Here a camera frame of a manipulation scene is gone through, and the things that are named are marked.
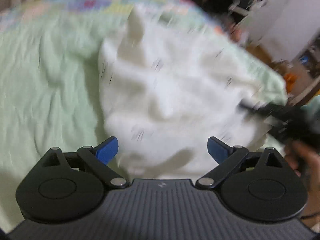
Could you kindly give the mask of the person's right hand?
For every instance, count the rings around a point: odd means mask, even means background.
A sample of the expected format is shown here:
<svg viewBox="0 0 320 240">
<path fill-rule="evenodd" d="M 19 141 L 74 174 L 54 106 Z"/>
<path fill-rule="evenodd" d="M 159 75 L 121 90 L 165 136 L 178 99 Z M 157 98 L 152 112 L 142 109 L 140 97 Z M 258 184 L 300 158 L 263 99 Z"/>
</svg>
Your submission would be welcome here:
<svg viewBox="0 0 320 240">
<path fill-rule="evenodd" d="M 310 174 L 308 189 L 308 201 L 302 212 L 302 222 L 309 228 L 319 226 L 319 155 L 308 145 L 300 141 L 292 141 L 285 146 L 285 160 L 295 171 L 297 176 L 301 176 L 298 171 L 298 159 L 304 160 Z"/>
</svg>

